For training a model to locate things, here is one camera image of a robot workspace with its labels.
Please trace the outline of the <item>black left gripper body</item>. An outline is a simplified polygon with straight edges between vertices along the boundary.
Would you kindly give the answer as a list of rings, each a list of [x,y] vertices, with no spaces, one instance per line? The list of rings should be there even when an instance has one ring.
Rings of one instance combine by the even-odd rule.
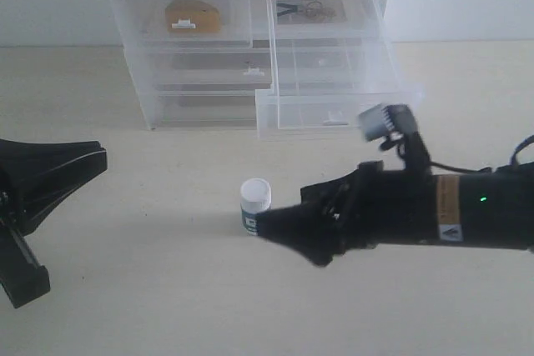
[[[25,237],[22,168],[1,168],[1,224]]]

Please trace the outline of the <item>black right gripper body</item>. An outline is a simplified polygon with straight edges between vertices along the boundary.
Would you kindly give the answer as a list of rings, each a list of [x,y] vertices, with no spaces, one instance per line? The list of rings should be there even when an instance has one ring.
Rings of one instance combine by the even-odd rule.
[[[303,202],[320,203],[322,233],[336,254],[377,244],[436,244],[436,177],[431,170],[385,170],[365,162],[341,178],[305,186]]]

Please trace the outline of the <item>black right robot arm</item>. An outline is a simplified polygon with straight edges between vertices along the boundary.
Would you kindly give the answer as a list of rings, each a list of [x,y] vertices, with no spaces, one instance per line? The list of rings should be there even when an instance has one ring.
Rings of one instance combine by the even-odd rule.
[[[260,213],[256,229],[318,267],[379,244],[527,250],[533,166],[434,174],[362,163],[344,177],[303,187],[296,205]]]

